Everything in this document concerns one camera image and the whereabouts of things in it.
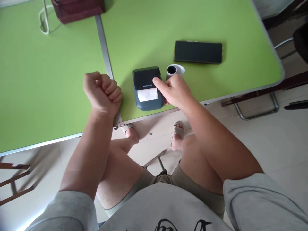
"receipt printer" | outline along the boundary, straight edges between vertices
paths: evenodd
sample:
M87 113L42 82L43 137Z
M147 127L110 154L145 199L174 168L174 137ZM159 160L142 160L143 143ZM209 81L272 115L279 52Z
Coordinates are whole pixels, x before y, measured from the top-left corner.
M154 77L161 79L158 67L133 70L136 105L142 111L160 109L165 103L165 98L153 84Z

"fist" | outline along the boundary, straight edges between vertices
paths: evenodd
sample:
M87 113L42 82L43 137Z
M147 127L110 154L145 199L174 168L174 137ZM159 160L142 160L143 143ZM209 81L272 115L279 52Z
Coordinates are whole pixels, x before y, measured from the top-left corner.
M99 72L86 73L83 90L96 112L115 116L119 111L123 93L116 81L111 80L108 75Z

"leg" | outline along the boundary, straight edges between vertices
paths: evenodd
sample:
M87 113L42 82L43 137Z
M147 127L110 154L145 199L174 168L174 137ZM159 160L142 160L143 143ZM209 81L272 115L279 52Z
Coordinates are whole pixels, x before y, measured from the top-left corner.
M133 128L126 131L126 139L112 140L106 170L97 189L97 197L104 209L116 206L133 188L144 169L127 153L139 142Z
M172 149L182 151L180 168L190 179L212 193L223 194L223 182L208 163L194 135L182 139L175 134Z

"hand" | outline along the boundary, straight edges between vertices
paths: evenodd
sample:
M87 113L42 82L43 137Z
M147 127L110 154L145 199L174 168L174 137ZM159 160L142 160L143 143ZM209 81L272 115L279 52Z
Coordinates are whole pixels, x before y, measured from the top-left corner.
M187 83L180 75L171 76L165 83L155 77L153 78L153 83L165 97L166 105L171 103L173 106L183 110L191 100L195 100Z
M115 116L119 111L123 93L116 81L99 72L86 73L83 90L89 98L95 112Z

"shirt sleeve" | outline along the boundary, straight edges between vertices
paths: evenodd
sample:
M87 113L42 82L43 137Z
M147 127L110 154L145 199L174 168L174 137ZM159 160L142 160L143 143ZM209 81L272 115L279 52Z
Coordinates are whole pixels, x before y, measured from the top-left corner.
M308 230L308 217L267 175L224 182L226 211L235 230Z
M58 192L43 214L26 229L38 230L98 230L92 198L82 192Z

